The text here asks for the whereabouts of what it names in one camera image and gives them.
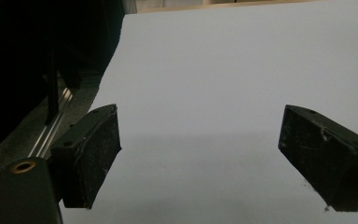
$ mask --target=white tabletop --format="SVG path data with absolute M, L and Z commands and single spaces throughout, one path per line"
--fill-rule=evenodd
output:
M 278 149 L 285 105 L 358 133 L 358 0 L 126 15 L 109 104 L 123 149 L 65 224 L 358 223 Z

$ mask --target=white surface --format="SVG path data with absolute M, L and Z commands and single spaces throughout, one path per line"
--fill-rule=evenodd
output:
M 65 224 L 358 223 L 278 149 L 285 105 L 358 133 L 358 0 L 128 15 L 108 104 L 123 150 Z

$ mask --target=black plastic part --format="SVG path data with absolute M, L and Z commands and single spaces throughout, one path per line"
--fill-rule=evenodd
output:
M 307 108 L 287 105 L 282 154 L 336 211 L 358 211 L 358 134 Z
M 51 147 L 65 207 L 91 208 L 121 150 L 116 105 L 90 111 Z
M 28 158 L 0 173 L 0 224 L 61 224 L 48 163 Z

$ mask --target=table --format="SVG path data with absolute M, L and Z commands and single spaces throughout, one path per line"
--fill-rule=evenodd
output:
M 358 133 L 358 0 L 126 15 L 91 106 L 123 149 L 69 223 L 358 223 L 278 149 L 285 105 Z

